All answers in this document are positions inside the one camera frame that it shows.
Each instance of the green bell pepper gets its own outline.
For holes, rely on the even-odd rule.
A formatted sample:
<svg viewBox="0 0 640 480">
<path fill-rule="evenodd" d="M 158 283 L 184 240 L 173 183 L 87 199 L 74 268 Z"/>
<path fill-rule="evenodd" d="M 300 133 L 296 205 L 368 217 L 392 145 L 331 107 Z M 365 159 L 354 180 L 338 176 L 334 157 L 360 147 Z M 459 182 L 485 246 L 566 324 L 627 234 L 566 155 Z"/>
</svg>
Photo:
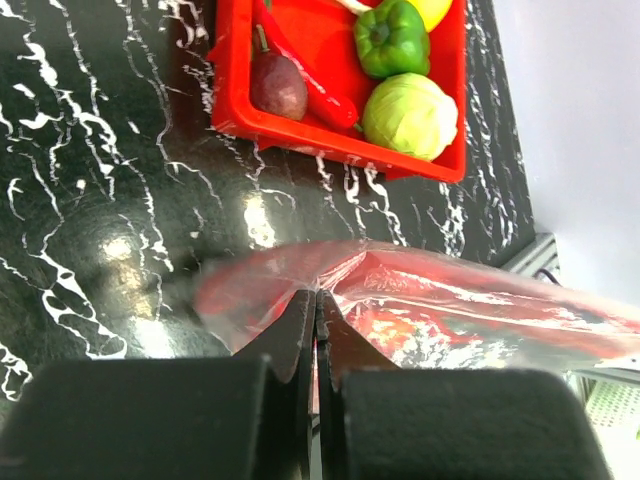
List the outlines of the green bell pepper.
<svg viewBox="0 0 640 480">
<path fill-rule="evenodd" d="M 429 34 L 416 7 L 406 0 L 384 0 L 363 13 L 353 33 L 360 65 L 370 77 L 429 73 Z"/>
</svg>

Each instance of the transparent plastic bag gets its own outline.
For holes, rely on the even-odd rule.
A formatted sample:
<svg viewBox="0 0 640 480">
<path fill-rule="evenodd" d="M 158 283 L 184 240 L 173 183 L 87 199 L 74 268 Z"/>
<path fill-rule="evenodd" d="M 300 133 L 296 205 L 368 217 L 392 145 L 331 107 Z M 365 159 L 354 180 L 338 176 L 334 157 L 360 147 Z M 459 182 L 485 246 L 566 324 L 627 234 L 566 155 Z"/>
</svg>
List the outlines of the transparent plastic bag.
<svg viewBox="0 0 640 480">
<path fill-rule="evenodd" d="M 299 289 L 333 293 L 345 320 L 403 368 L 633 367 L 640 310 L 423 250 L 320 242 L 255 253 L 202 280 L 194 307 L 238 351 Z"/>
</svg>

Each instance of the countertop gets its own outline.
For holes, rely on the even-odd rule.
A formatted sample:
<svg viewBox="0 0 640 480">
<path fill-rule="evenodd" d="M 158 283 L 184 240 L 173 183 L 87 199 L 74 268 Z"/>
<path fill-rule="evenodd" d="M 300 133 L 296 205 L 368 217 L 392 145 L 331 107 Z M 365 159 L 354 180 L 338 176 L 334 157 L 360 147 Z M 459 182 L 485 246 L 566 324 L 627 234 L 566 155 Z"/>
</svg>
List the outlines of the countertop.
<svg viewBox="0 0 640 480">
<path fill-rule="evenodd" d="M 0 0 L 0 384 L 63 358 L 221 355 L 207 258 L 369 238 L 500 266 L 533 240 L 491 2 L 468 3 L 468 172 L 384 182 L 211 131 L 213 2 Z"/>
</svg>

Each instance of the red basket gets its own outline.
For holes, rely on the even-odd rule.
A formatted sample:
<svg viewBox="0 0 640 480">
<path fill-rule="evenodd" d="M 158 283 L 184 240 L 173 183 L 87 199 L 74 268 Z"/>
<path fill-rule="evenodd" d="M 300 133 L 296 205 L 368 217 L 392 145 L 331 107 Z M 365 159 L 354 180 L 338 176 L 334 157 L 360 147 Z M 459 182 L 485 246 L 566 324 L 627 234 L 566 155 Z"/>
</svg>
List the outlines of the red basket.
<svg viewBox="0 0 640 480">
<path fill-rule="evenodd" d="M 380 0 L 363 3 L 374 6 Z M 260 149 L 277 145 L 375 167 L 387 179 L 421 175 L 458 182 L 466 168 L 465 4 L 453 0 L 430 34 L 429 78 L 454 98 L 459 110 L 455 140 L 431 163 L 367 143 L 355 129 L 347 134 L 331 131 L 311 114 L 295 122 L 255 109 L 249 101 L 252 0 L 218 0 L 216 44 L 208 57 L 216 68 L 211 124 L 219 132 L 256 141 Z M 352 33 L 356 17 L 334 0 L 273 0 L 271 13 L 298 55 L 322 74 L 326 85 L 351 98 L 362 115 L 377 82 L 358 62 Z"/>
</svg>

